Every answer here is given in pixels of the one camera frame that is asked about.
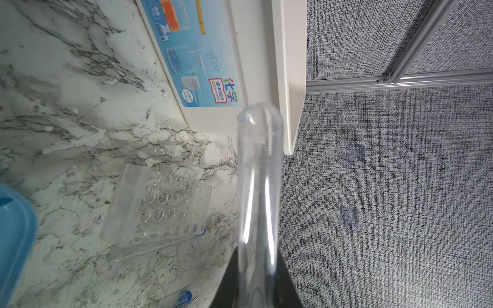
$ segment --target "gray fabric partition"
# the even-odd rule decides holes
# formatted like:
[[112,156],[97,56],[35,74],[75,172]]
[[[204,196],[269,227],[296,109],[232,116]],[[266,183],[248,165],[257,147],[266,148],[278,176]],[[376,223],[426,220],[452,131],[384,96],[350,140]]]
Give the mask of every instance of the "gray fabric partition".
[[432,0],[308,0],[307,79],[389,73]]
[[493,1],[459,0],[407,73],[493,67]]
[[312,307],[493,307],[493,85],[307,96],[279,245]]

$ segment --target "metal rod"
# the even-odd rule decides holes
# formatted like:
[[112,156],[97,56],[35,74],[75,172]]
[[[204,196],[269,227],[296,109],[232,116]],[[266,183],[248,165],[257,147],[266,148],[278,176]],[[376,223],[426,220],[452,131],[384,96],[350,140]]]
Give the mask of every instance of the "metal rod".
[[397,83],[387,83],[385,77],[309,80],[307,81],[306,93],[354,92],[482,83],[493,83],[493,68],[407,74],[402,76]]
[[413,35],[411,42],[407,46],[404,54],[399,59],[394,70],[388,76],[388,83],[396,83],[407,71],[411,63],[420,54],[426,43],[435,35],[438,27],[445,20],[450,11],[454,8],[458,0],[436,0],[430,9],[419,29]]

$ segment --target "clear plastic tube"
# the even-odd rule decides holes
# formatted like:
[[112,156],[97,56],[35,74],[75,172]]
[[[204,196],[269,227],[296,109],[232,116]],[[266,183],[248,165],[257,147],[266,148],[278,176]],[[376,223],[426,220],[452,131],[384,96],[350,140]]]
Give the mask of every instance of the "clear plastic tube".
[[282,119],[270,104],[248,106],[239,116],[239,307],[273,307]]

